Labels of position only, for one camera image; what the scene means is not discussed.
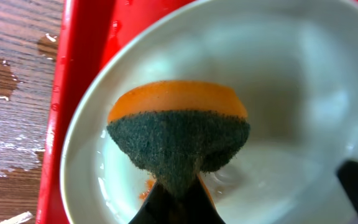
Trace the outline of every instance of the white object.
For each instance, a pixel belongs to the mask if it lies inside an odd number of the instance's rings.
[[[72,223],[136,214],[148,175],[106,134],[106,118],[125,92],[171,79],[231,86],[249,111],[249,142],[204,177],[226,223],[354,221],[335,171],[358,160],[358,3],[196,1],[141,33],[89,87],[67,132],[60,182]]]

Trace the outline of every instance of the red tray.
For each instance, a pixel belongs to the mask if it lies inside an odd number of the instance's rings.
[[[69,223],[60,195],[60,156],[71,116],[89,84],[139,32],[192,1],[65,1],[36,223]]]

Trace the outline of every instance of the plate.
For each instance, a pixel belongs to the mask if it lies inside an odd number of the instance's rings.
[[[349,223],[335,176],[358,160],[358,3],[196,1],[137,36],[101,71],[72,118],[61,191],[71,223],[127,223],[146,190],[106,133],[125,92],[159,80],[227,85],[249,111],[250,139],[203,175],[226,223]]]

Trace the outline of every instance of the wooden table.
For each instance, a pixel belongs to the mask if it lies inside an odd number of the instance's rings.
[[[0,0],[0,222],[37,209],[62,9]]]

